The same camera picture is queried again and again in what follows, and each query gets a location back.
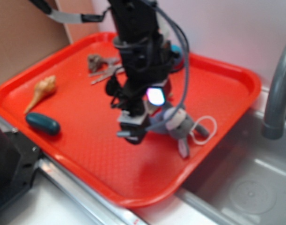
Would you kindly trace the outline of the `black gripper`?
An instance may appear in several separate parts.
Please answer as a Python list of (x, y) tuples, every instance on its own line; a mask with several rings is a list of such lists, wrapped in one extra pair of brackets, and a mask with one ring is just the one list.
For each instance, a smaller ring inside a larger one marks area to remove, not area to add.
[(122, 85), (117, 76), (112, 75), (106, 83), (106, 94), (112, 97), (110, 107), (121, 110), (118, 118), (121, 131), (117, 136), (138, 145), (151, 125), (146, 101), (158, 100), (159, 106), (166, 103), (166, 80), (141, 82), (127, 78)]

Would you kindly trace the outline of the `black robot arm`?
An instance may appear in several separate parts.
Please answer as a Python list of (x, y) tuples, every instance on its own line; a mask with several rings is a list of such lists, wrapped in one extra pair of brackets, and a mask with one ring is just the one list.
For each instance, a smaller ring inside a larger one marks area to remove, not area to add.
[(173, 56), (171, 44), (159, 32), (156, 12), (141, 0), (111, 0), (110, 9), (117, 29), (113, 44), (119, 50), (126, 82), (120, 85), (115, 75), (106, 84), (113, 97), (112, 108), (121, 109), (118, 136), (140, 144), (150, 125), (143, 101), (146, 91), (166, 85)]

